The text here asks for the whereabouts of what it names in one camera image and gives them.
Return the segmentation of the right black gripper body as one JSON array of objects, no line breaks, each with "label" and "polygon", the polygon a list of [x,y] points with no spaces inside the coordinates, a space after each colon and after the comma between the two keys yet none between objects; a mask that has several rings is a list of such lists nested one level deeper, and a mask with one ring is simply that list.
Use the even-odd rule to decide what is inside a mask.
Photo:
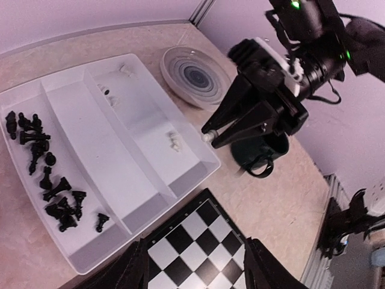
[{"label": "right black gripper body", "polygon": [[309,114],[301,102],[284,84],[279,84],[272,90],[265,90],[252,83],[247,75],[244,76],[254,89],[258,91],[258,101],[256,104],[266,101],[280,112],[279,120],[272,133],[280,135],[285,132],[288,135],[292,135],[302,127]]}]

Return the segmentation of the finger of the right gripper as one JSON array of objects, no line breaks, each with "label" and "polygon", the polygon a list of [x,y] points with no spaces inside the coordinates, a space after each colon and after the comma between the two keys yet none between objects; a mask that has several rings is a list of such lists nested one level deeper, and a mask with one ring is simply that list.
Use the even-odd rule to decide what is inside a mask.
[{"label": "finger of the right gripper", "polygon": [[237,75],[229,90],[209,120],[203,125],[201,132],[219,130],[239,119],[258,101],[258,91],[244,75]]},{"label": "finger of the right gripper", "polygon": [[211,145],[218,149],[233,142],[250,137],[270,134],[279,120],[280,112],[266,101],[252,106],[225,131],[216,137]]}]

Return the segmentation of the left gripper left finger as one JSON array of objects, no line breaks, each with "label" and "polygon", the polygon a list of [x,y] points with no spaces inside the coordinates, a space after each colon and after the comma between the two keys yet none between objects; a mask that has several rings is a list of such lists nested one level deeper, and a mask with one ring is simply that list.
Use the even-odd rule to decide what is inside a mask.
[{"label": "left gripper left finger", "polygon": [[75,288],[148,288],[149,254],[147,242],[141,238],[110,265]]}]

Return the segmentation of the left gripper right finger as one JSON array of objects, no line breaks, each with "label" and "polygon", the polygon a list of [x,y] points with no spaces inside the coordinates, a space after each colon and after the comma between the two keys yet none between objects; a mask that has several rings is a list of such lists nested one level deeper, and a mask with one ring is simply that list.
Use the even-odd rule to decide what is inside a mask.
[{"label": "left gripper right finger", "polygon": [[247,238],[244,254],[247,289],[307,289],[256,238]]}]

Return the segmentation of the white pawn second row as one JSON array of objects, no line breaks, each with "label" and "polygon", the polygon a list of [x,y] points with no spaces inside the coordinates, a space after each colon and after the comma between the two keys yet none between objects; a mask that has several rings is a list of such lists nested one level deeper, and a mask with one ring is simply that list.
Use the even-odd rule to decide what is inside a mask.
[{"label": "white pawn second row", "polygon": [[210,130],[207,133],[202,135],[202,141],[205,143],[211,143],[218,137],[218,132],[216,130]]}]

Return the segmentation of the black and silver chessboard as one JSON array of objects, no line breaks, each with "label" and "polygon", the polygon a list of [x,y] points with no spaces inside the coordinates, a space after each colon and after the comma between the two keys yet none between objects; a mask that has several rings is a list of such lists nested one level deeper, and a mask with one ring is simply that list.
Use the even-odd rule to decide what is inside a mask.
[{"label": "black and silver chessboard", "polygon": [[209,189],[147,236],[149,288],[245,288],[245,237]]}]

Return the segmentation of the white knight first row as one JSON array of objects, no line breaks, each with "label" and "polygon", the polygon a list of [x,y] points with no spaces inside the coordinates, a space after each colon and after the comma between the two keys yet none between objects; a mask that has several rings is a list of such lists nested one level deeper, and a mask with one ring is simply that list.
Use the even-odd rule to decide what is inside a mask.
[{"label": "white knight first row", "polygon": [[170,131],[168,133],[168,137],[170,140],[170,147],[172,150],[176,152],[180,152],[182,150],[182,142],[180,140],[180,135],[176,131]]}]

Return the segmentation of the white plastic divided tray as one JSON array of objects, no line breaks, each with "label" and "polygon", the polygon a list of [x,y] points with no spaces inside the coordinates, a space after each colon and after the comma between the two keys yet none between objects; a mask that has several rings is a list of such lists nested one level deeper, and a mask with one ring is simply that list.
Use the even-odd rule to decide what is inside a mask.
[{"label": "white plastic divided tray", "polygon": [[[120,71],[130,67],[131,76]],[[98,88],[119,98],[111,107]],[[66,177],[85,191],[78,226],[60,232],[46,214],[39,181],[45,162],[29,175],[30,145],[4,134],[17,174],[39,218],[59,250],[86,275],[189,195],[220,161],[145,65],[134,54],[65,69],[1,93],[1,117],[10,111],[37,113],[51,136],[57,162],[51,181]],[[168,133],[180,135],[182,150],[170,147]],[[109,216],[96,231],[97,214]]]}]

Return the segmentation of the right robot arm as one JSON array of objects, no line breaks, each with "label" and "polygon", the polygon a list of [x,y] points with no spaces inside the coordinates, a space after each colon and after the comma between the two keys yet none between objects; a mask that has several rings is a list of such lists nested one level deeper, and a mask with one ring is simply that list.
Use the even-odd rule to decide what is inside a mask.
[{"label": "right robot arm", "polygon": [[237,75],[220,106],[203,125],[213,148],[260,135],[293,135],[308,112],[302,102],[332,80],[355,75],[384,79],[384,27],[343,14],[332,1],[272,1],[265,13],[286,49],[282,57],[260,38],[244,39],[228,57]]}]

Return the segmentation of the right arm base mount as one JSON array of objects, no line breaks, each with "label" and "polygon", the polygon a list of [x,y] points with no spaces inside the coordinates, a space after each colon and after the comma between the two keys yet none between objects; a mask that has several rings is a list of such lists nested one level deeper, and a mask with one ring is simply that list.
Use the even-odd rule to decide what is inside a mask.
[{"label": "right arm base mount", "polygon": [[384,229],[384,215],[368,214],[364,195],[366,190],[360,189],[355,193],[349,207],[342,210],[334,197],[328,202],[324,223],[321,227],[317,248],[321,256],[332,259],[342,254],[347,246],[343,239],[350,234],[364,233],[368,238],[370,233]]}]

